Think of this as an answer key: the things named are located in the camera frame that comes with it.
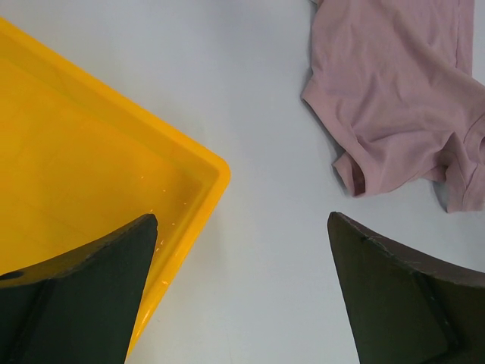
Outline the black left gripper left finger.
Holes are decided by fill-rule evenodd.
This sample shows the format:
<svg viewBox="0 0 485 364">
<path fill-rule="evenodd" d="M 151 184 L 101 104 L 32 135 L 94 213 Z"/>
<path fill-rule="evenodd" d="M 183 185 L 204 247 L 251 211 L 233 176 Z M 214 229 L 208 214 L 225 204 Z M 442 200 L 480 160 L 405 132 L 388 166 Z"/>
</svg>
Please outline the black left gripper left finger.
<svg viewBox="0 0 485 364">
<path fill-rule="evenodd" d="M 123 363 L 158 236 L 153 214 L 1 276 L 3 363 Z"/>
</svg>

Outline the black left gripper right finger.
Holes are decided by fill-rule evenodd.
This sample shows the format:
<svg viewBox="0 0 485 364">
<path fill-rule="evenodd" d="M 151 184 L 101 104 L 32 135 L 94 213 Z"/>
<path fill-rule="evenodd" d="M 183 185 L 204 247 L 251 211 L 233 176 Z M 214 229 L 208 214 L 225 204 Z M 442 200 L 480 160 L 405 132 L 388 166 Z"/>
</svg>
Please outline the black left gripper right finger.
<svg viewBox="0 0 485 364">
<path fill-rule="evenodd" d="M 327 221 L 361 363 L 482 363 L 484 274 L 391 240 L 348 216 Z"/>
</svg>

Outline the pink tank top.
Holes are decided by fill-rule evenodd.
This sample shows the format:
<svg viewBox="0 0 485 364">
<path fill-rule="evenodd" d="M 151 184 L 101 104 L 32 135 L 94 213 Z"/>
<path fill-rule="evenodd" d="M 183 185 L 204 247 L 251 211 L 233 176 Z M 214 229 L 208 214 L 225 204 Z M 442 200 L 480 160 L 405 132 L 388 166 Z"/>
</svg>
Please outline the pink tank top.
<svg viewBox="0 0 485 364">
<path fill-rule="evenodd" d="M 472 1 L 319 1 L 303 99 L 343 149 L 354 197 L 426 178 L 448 212 L 484 207 L 484 87 Z"/>
</svg>

